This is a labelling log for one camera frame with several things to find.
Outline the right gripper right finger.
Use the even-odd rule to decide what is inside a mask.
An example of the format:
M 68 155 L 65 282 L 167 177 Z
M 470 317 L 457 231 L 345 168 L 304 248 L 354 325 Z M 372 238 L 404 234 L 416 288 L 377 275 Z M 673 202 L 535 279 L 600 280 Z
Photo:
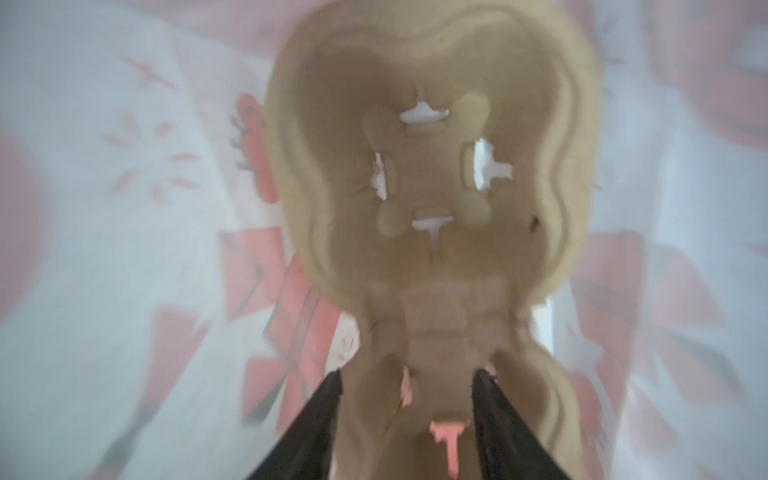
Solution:
M 476 448 L 485 480 L 568 480 L 485 369 L 472 377 Z

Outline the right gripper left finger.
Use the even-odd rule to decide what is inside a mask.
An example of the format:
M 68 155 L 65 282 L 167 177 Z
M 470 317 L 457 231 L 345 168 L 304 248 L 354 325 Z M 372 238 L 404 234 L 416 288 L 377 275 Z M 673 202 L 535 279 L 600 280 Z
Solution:
M 326 375 L 282 438 L 247 480 L 327 480 L 331 477 L 343 381 Z

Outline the red white paper bag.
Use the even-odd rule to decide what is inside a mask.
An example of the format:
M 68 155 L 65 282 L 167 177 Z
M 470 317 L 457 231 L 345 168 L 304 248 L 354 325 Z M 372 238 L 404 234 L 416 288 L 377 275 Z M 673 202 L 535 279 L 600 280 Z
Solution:
M 1 5 L 1 475 L 240 479 L 359 337 L 300 277 L 257 113 L 314 1 Z M 586 479 L 767 475 L 767 5 L 569 1 L 587 244 L 534 312 Z

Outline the brown pulp cup carrier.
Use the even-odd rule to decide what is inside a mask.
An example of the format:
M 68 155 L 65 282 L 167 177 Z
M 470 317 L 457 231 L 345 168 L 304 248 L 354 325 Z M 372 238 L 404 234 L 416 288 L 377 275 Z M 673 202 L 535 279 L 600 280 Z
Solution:
M 266 144 L 311 284 L 352 315 L 343 479 L 481 477 L 472 380 L 491 367 L 533 443 L 522 476 L 578 479 L 571 380 L 534 308 L 589 227 L 592 46 L 554 1 L 334 1 L 278 55 Z

